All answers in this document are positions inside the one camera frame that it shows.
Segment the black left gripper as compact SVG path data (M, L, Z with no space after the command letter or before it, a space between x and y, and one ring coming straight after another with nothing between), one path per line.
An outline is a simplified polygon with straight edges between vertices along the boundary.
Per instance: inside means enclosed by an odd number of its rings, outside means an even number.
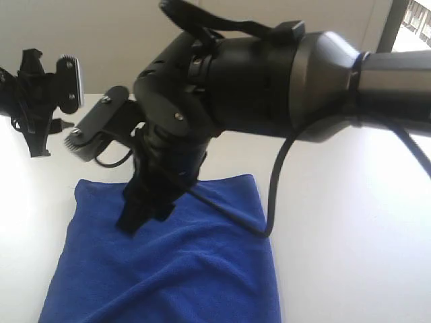
M13 76L13 98L18 111L11 116L11 126L25 134L30 157L48 157L48 134L56 135L75 126L61 118L54 118L59 108L55 97L55 73L46 72L41 63L42 52L36 48L22 51L17 75Z

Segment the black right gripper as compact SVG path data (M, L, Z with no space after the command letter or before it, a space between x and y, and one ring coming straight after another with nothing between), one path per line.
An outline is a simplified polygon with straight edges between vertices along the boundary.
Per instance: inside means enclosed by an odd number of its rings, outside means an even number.
M209 137L178 137L149 124L133 139L134 173L116 222L128 236L134 236L151 215L159 222L169 218L175 201L196 183L210 142Z

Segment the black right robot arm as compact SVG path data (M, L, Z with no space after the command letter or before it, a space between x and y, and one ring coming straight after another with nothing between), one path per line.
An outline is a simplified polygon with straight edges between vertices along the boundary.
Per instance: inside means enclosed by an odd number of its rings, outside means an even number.
M166 220L187 193L266 238L293 143L324 141L350 125L387 128L430 171L430 158L412 139L413 133L430 134L428 52L359 52L335 33L307 34L301 23L262 36L207 35L203 41L182 33L162 53L163 65L142 71L135 81L144 126L131 144L135 170L117 221L123 232ZM263 227L194 190L209 142L224 131L284 140L271 172Z

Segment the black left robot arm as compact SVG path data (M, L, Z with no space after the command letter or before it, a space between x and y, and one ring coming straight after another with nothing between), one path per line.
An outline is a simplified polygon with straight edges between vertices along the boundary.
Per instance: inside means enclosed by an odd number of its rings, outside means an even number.
M10 118L12 128L23 135L31 157L48 157L48 136L74 126L54 118L54 111L73 114L84 101L78 58L63 55L56 71L47 73L41 57L38 49L26 49L16 75L1 69L1 115Z

